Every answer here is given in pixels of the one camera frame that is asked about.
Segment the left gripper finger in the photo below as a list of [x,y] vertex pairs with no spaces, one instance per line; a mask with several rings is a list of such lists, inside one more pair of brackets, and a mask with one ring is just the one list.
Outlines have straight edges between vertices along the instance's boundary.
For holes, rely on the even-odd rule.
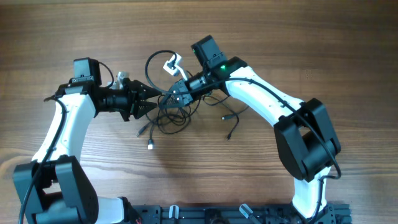
[[140,99],[149,99],[162,94],[161,91],[152,88],[139,80],[132,81],[132,90]]
[[157,107],[157,103],[148,101],[135,101],[132,105],[132,115],[139,119]]

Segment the black USB-A cable blue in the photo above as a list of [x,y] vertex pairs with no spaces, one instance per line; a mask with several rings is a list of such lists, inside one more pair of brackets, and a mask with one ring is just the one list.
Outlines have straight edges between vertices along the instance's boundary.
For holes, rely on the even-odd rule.
[[192,122],[192,116],[197,112],[201,100],[198,100],[194,108],[191,105],[179,107],[175,112],[168,109],[159,109],[155,118],[146,115],[148,123],[138,131],[137,137],[149,129],[149,139],[147,149],[153,150],[155,142],[153,138],[154,130],[157,128],[164,135],[173,135],[182,132]]

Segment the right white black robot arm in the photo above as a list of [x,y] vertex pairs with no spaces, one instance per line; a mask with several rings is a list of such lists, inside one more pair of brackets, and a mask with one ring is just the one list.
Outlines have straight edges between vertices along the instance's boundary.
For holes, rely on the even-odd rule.
[[298,214],[315,222],[326,206],[325,181],[332,167],[340,170],[336,156],[341,144],[324,104],[294,98],[267,83],[239,57],[227,58],[210,35],[191,46],[202,70],[189,77],[182,57],[173,53],[163,69],[181,75],[166,92],[160,108],[188,106],[213,90],[242,101],[274,129],[281,163],[294,177],[292,205]]

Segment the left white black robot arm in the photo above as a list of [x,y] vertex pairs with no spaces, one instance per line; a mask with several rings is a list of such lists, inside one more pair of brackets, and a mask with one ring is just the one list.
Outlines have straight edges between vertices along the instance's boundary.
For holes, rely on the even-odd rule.
[[74,60],[74,76],[46,100],[56,104],[48,133],[31,162],[16,166],[13,182],[21,201],[22,223],[141,223],[125,197],[96,194],[80,165],[86,131],[100,112],[118,112],[124,121],[139,119],[154,108],[160,91],[122,78],[102,85],[93,58]]

